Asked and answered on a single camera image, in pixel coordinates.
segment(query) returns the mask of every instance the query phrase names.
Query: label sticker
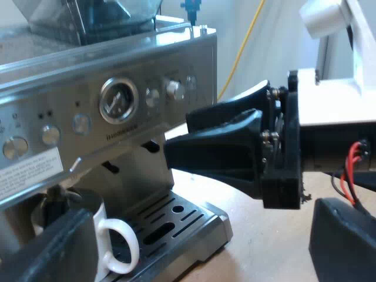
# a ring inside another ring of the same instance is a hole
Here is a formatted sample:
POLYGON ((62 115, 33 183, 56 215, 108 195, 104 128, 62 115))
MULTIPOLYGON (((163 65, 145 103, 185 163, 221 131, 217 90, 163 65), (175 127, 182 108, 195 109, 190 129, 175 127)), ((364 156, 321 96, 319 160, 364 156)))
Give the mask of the label sticker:
POLYGON ((0 170, 0 200, 64 171, 57 147, 0 170))

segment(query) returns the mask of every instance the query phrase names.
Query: pressure gauge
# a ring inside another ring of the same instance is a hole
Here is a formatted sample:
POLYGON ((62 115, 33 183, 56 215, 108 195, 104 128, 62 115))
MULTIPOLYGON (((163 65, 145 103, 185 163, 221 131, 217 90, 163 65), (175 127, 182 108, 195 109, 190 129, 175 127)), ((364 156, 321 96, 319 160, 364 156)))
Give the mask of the pressure gauge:
POLYGON ((102 87, 99 111, 105 121, 118 125, 132 117, 138 103, 138 91, 131 80, 112 78, 102 87))

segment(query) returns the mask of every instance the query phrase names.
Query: espresso machine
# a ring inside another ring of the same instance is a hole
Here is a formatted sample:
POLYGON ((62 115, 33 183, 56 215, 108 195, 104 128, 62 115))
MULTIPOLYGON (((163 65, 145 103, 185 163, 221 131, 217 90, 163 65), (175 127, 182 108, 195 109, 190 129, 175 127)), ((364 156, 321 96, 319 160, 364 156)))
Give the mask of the espresso machine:
POLYGON ((14 3, 29 25, 0 30, 0 266, 33 242, 30 214, 56 187, 99 193, 137 234, 137 267, 104 281, 172 281, 230 241, 225 212, 172 192, 163 151, 216 103, 216 31, 156 15, 161 0, 14 3))

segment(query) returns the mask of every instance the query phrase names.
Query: white coffee cup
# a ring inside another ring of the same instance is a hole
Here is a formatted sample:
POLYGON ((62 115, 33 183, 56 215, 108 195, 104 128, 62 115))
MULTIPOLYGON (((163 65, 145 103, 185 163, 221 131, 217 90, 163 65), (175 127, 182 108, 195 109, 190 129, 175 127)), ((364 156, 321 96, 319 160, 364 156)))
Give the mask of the white coffee cup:
MULTIPOLYGON (((139 262, 140 248, 135 232, 124 221, 107 219, 103 199, 90 190, 68 190, 68 203, 70 208, 86 208, 93 213, 96 242, 98 247, 98 269, 95 282, 104 279, 110 271, 118 274, 130 273, 139 262), (118 232, 127 241, 131 262, 123 263, 117 260, 112 253, 109 230, 118 232)), ((40 235, 45 227, 43 220, 44 199, 31 214, 31 222, 35 234, 40 235)))

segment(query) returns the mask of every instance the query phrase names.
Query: red wire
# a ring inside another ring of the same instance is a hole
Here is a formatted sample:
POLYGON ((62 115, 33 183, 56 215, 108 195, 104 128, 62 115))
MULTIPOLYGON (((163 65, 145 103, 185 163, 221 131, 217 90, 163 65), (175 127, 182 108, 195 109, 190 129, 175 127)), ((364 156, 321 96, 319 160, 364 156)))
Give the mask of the red wire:
MULTIPOLYGON (((354 163, 361 160, 361 157, 359 156, 354 157, 354 154, 359 152, 358 148, 360 145, 361 145, 360 142, 355 142, 354 144, 351 145, 350 150, 348 151, 348 157, 346 158, 346 163, 345 163, 345 169, 347 169, 348 178, 350 180, 350 184, 352 185, 352 187, 354 187, 354 163)), ((341 188, 343 192, 345 193, 346 198, 351 202, 352 205, 354 205, 355 204, 354 199, 350 196, 349 192, 345 188, 345 174, 344 173, 341 175, 341 188)))
POLYGON ((350 178, 350 183, 354 185, 354 153, 355 151, 359 148, 361 145, 360 142, 355 142, 354 144, 351 145, 350 150, 348 151, 348 159, 350 160, 348 162, 348 177, 350 178))
POLYGON ((349 200, 352 205, 355 205, 354 199, 350 196, 347 189, 345 188, 345 174, 341 175, 341 188, 343 190, 343 193, 345 193, 347 200, 349 200))

